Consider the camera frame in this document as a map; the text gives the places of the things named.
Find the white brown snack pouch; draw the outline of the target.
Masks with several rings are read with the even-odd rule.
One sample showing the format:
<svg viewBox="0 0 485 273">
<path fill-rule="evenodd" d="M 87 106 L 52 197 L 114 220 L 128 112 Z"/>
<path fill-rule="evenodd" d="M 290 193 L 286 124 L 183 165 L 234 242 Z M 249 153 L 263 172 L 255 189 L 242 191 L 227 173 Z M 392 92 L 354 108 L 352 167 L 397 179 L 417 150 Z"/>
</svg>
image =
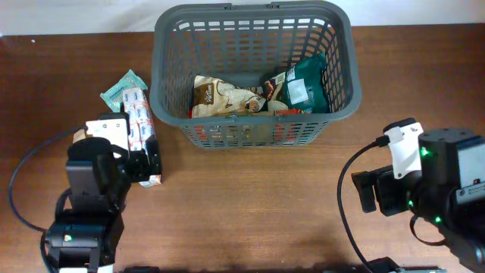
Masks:
<svg viewBox="0 0 485 273">
<path fill-rule="evenodd" d="M 190 113 L 192 118 L 251 114 L 260 112 L 266 101 L 261 87 L 242 89 L 219 78 L 198 75 L 194 79 Z"/>
</svg>

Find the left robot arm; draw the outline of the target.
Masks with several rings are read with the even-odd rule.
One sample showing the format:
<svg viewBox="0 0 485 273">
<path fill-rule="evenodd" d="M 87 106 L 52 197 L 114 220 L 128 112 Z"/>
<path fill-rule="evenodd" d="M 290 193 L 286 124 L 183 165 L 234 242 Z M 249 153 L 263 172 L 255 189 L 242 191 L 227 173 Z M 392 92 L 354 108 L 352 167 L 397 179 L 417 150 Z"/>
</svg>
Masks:
<svg viewBox="0 0 485 273">
<path fill-rule="evenodd" d="M 124 231 L 122 212 L 134 183 L 162 171 L 158 141 L 130 151 L 102 137 L 73 143 L 67 151 L 69 187 L 55 205 L 55 220 L 42 235 L 50 272 L 111 271 Z"/>
</svg>

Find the white Kleenex tissue multipack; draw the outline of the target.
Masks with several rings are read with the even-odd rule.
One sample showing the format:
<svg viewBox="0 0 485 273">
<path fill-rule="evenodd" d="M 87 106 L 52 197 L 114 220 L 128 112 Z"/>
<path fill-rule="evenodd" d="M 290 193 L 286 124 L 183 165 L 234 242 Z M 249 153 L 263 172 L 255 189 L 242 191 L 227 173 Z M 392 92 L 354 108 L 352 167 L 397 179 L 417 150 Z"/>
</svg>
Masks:
<svg viewBox="0 0 485 273">
<path fill-rule="evenodd" d="M 132 152 L 143 149 L 147 153 L 146 140 L 151 135 L 155 135 L 156 137 L 156 134 L 155 125 L 144 91 L 139 87 L 124 90 L 123 107 L 129 116 L 129 150 Z M 161 183 L 161 175 L 152 175 L 147 181 L 139 182 L 145 188 L 157 186 Z"/>
</svg>

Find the grey plastic shopping basket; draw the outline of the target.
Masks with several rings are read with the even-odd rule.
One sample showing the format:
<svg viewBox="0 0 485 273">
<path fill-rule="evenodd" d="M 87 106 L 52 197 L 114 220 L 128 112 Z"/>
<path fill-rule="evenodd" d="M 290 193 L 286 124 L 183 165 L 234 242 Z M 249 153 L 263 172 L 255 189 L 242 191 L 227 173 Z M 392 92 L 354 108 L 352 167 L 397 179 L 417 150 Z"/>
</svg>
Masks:
<svg viewBox="0 0 485 273">
<path fill-rule="evenodd" d="M 330 2 L 178 5 L 158 18 L 154 38 L 153 114 L 204 149 L 304 146 L 361 103 L 351 24 L 345 11 Z M 264 78 L 313 55 L 326 61 L 326 114 L 189 116 L 198 75 L 260 86 Z"/>
</svg>

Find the dark green food bag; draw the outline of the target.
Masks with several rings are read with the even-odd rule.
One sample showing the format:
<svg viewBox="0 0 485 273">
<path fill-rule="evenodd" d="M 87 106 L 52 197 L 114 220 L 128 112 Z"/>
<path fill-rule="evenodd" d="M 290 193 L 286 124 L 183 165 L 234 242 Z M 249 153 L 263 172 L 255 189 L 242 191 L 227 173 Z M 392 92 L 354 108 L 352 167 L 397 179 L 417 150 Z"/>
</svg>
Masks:
<svg viewBox="0 0 485 273">
<path fill-rule="evenodd" d="M 317 54 L 266 80 L 263 87 L 268 111 L 328 113 L 329 102 L 324 94 L 325 68 L 324 55 Z"/>
</svg>

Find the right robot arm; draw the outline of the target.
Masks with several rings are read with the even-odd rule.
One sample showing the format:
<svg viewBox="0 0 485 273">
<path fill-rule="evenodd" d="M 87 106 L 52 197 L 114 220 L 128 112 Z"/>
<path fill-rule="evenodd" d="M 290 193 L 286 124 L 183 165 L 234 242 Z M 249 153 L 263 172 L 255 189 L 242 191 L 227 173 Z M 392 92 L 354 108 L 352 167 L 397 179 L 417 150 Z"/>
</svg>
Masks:
<svg viewBox="0 0 485 273">
<path fill-rule="evenodd" d="M 484 138 L 462 128 L 398 128 L 383 141 L 393 163 L 352 174 L 363 212 L 390 217 L 410 211 L 443 235 L 473 272 L 484 270 Z"/>
</svg>

